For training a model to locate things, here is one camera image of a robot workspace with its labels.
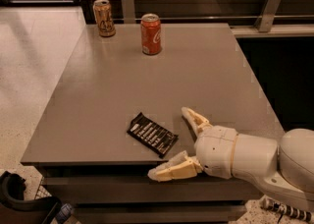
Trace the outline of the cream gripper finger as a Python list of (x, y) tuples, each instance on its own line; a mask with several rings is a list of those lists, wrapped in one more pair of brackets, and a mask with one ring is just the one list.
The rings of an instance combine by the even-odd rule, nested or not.
[(191, 126), (193, 132), (197, 137), (207, 136), (211, 132), (213, 126), (204, 116), (198, 114), (188, 107), (182, 108), (182, 114), (183, 117), (188, 121), (189, 125)]
[(157, 182), (189, 179), (196, 177), (203, 171), (198, 159), (190, 157), (186, 151), (182, 151), (172, 157), (168, 162), (158, 165), (148, 171), (148, 178)]

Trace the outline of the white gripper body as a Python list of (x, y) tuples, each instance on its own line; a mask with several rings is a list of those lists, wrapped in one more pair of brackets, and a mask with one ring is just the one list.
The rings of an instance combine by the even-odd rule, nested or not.
[(194, 145), (196, 158), (203, 171), (213, 177), (229, 179), (232, 176), (232, 154), (237, 131), (213, 126), (205, 128)]

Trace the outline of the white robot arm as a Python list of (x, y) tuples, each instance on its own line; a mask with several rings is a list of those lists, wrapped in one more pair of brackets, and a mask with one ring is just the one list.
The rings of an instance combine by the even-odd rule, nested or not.
[(154, 181), (188, 179), (204, 172), (211, 177), (242, 179), (261, 193), (284, 204), (305, 211), (313, 209), (313, 132), (295, 129), (281, 140), (265, 139), (238, 133), (233, 128), (213, 126), (190, 108), (183, 117), (194, 133), (195, 155), (185, 151), (148, 172)]

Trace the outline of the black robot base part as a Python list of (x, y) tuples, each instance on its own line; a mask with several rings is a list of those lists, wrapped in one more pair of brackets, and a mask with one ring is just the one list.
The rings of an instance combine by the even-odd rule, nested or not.
[(61, 209), (55, 196), (25, 200), (25, 181), (8, 171), (0, 176), (0, 224), (50, 224)]

